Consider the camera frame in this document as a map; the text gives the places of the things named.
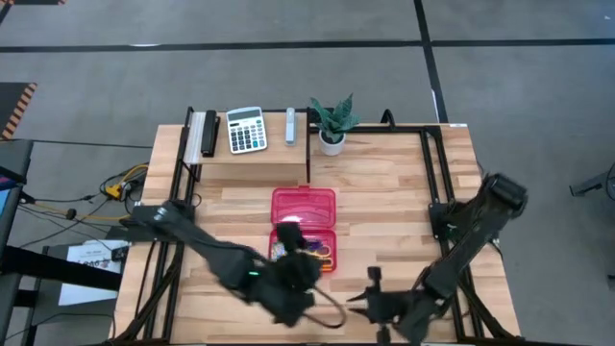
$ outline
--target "green leaves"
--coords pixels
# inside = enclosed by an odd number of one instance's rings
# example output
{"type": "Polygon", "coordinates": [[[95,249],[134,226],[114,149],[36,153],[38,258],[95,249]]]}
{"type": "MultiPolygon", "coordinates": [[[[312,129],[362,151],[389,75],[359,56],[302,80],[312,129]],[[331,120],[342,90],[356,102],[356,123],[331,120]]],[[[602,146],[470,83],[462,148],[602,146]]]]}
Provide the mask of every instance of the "green leaves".
{"type": "Polygon", "coordinates": [[[312,97],[310,100],[320,115],[320,123],[317,126],[325,135],[324,139],[330,139],[332,144],[339,142],[342,136],[359,122],[358,115],[352,113],[353,94],[350,94],[346,100],[340,101],[333,113],[325,110],[315,98],[312,97]]]}

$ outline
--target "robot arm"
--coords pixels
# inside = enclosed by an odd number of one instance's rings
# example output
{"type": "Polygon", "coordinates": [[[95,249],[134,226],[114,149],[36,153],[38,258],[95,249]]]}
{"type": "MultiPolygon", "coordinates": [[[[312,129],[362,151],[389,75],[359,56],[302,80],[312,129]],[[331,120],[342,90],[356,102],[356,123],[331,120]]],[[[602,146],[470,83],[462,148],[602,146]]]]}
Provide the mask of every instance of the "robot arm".
{"type": "Polygon", "coordinates": [[[207,260],[222,286],[248,304],[260,303],[275,317],[275,323],[292,327],[314,305],[309,290],[320,278],[321,262],[298,251],[305,248],[306,241],[297,224],[278,225],[288,255],[271,262],[250,247],[217,240],[183,216],[172,202],[139,207],[133,218],[191,247],[207,260]]]}
{"type": "Polygon", "coordinates": [[[431,317],[442,315],[448,309],[463,269],[508,220],[523,212],[527,200],[525,188],[497,174],[485,177],[477,196],[469,202],[449,205],[441,211],[431,209],[434,233],[444,234],[447,229],[455,229],[461,233],[459,242],[447,256],[425,268],[408,291],[381,292],[380,269],[368,268],[373,285],[350,300],[366,299],[367,308],[351,310],[380,325],[377,335],[380,345],[390,342],[387,324],[392,324],[410,344],[420,344],[427,335],[431,317]]]}

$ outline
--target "wooden tabletop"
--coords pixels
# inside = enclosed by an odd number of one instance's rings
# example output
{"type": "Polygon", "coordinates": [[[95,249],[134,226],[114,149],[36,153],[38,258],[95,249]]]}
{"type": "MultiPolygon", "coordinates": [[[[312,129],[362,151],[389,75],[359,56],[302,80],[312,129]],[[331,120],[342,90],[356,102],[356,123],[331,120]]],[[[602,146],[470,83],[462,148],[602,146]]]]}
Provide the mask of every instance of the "wooden tabletop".
{"type": "MultiPolygon", "coordinates": [[[[143,203],[147,205],[160,204],[168,196],[180,129],[175,125],[159,127],[143,192],[143,203]]],[[[480,185],[480,173],[469,130],[445,125],[442,132],[455,195],[459,199],[471,198],[480,185]]],[[[333,273],[323,275],[318,286],[345,302],[370,284],[367,267],[378,265],[382,268],[384,289],[409,289],[421,270],[440,257],[427,213],[431,198],[419,136],[351,134],[338,157],[321,154],[316,136],[312,136],[311,143],[311,186],[332,188],[337,196],[334,229],[338,265],[333,273]]],[[[431,154],[440,195],[445,196],[433,143],[431,154]]],[[[198,225],[221,240],[246,244],[266,254],[272,231],[274,187],[209,185],[207,177],[204,178],[195,188],[203,197],[197,208],[198,225]]],[[[149,247],[149,243],[137,244],[129,253],[115,311],[118,331],[124,330],[135,314],[149,247]]],[[[150,293],[155,263],[153,259],[150,264],[144,300],[150,293]]],[[[483,302],[506,329],[518,334],[499,255],[485,247],[472,262],[472,271],[483,302]]],[[[332,305],[322,297],[316,300],[311,314],[335,322],[338,317],[332,305]]],[[[163,298],[155,335],[160,335],[165,303],[163,298]]],[[[464,302],[462,310],[467,310],[464,302]]],[[[337,330],[327,330],[307,320],[289,329],[274,325],[271,320],[260,306],[246,306],[217,285],[205,260],[189,249],[186,251],[171,343],[376,341],[376,326],[350,312],[347,324],[337,330]]],[[[464,323],[466,333],[470,334],[469,317],[464,318],[464,323]]],[[[402,341],[392,334],[395,341],[402,341]]],[[[430,324],[426,340],[455,340],[450,315],[430,324]]]]}

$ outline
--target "box lid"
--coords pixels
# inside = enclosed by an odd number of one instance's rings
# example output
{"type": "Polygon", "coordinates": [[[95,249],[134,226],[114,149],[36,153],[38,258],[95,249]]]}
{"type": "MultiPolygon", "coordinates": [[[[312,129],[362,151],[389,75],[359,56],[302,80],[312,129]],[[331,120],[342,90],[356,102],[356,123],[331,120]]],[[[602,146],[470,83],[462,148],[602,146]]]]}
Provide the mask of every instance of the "box lid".
{"type": "Polygon", "coordinates": [[[279,187],[271,198],[271,223],[298,222],[307,228],[335,225],[335,191],[330,188],[279,187]]]}

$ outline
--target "white paper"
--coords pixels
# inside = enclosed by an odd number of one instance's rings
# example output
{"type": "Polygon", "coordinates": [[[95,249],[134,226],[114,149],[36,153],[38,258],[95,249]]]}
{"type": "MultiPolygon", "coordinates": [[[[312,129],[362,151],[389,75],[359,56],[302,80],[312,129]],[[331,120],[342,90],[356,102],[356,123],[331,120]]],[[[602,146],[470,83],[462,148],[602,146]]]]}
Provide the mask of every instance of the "white paper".
{"type": "MultiPolygon", "coordinates": [[[[130,243],[124,240],[100,240],[110,249],[128,246],[130,243]]],[[[103,246],[99,241],[89,240],[83,245],[71,246],[68,248],[66,260],[85,263],[87,265],[119,273],[122,269],[119,261],[111,261],[111,251],[103,246]]],[[[62,284],[60,292],[59,306],[69,306],[81,303],[97,302],[117,298],[117,292],[83,287],[75,284],[62,284]]]]}

